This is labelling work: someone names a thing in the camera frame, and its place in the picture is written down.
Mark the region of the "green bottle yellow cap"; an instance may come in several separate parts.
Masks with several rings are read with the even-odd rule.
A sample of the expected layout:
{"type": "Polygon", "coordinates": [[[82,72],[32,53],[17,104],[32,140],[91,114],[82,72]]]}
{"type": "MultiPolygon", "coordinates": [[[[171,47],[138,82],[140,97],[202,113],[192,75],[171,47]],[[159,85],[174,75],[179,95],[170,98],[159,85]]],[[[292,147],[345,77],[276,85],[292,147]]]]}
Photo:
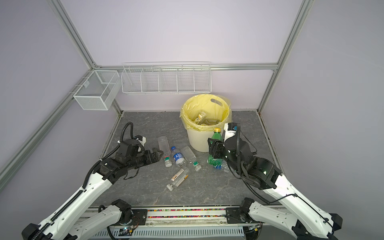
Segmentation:
{"type": "Polygon", "coordinates": [[[223,138],[220,128],[214,128],[214,134],[208,138],[209,157],[207,163],[212,165],[215,169],[220,170],[222,167],[223,159],[221,159],[223,149],[223,138]]]}

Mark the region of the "clear bottle yellow white label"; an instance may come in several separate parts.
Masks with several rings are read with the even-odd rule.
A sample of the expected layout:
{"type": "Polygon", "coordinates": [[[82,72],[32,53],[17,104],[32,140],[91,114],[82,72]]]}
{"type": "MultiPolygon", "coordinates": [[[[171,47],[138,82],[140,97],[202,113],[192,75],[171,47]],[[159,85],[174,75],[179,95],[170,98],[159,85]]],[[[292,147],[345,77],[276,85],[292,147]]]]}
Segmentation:
{"type": "Polygon", "coordinates": [[[189,176],[190,169],[187,167],[181,168],[173,177],[171,177],[169,183],[166,185],[169,191],[173,191],[178,188],[189,176]]]}

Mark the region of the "clear bottle purple label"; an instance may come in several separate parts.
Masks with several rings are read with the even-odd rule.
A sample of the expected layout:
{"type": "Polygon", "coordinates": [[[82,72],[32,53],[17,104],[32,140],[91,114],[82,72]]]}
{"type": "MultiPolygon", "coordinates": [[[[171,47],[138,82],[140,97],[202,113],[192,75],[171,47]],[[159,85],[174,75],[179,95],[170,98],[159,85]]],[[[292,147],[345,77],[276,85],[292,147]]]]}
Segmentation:
{"type": "Polygon", "coordinates": [[[218,120],[218,119],[205,119],[204,124],[206,124],[207,126],[214,126],[214,125],[217,125],[221,122],[222,121],[218,120]]]}

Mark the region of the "clear bottle green white label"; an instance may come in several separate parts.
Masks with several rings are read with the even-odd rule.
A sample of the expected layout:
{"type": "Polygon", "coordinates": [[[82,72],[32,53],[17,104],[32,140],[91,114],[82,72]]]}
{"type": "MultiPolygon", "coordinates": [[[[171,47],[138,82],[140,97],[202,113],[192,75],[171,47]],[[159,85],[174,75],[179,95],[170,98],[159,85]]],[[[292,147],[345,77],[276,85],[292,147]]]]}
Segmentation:
{"type": "Polygon", "coordinates": [[[200,111],[200,112],[197,114],[197,116],[196,116],[196,118],[195,118],[195,120],[194,120],[194,123],[195,123],[196,125],[202,125],[202,124],[204,123],[206,117],[207,117],[207,113],[206,113],[205,111],[200,111]]]}

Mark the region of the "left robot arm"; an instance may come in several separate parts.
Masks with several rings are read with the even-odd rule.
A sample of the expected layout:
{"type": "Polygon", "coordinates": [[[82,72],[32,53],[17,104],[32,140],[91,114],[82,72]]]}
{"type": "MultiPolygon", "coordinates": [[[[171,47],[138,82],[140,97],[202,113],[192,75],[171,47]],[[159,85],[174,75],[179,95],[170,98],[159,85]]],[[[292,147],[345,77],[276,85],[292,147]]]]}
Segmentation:
{"type": "Polygon", "coordinates": [[[91,204],[120,178],[128,180],[128,171],[136,170],[159,162],[164,152],[145,148],[146,138],[134,136],[126,129],[133,129],[132,122],[122,130],[118,145],[106,156],[98,160],[88,171],[80,188],[53,214],[39,224],[29,224],[22,231],[25,240],[86,240],[95,233],[114,224],[129,225],[134,213],[130,204],[116,200],[95,216],[76,224],[91,204]]]}

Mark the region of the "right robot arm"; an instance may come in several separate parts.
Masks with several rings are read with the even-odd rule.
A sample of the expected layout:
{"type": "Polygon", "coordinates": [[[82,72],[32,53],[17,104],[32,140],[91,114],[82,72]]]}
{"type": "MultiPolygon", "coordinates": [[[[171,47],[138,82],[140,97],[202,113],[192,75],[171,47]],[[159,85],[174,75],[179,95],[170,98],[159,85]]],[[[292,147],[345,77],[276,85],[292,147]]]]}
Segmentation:
{"type": "Polygon", "coordinates": [[[271,201],[257,195],[262,203],[244,199],[239,211],[247,220],[267,223],[297,240],[335,240],[335,232],[342,227],[343,219],[330,214],[312,203],[300,193],[271,161],[257,157],[249,145],[240,138],[230,137],[226,141],[208,139],[209,153],[222,159],[239,175],[246,186],[255,188],[280,203],[287,212],[270,207],[271,201]]]}

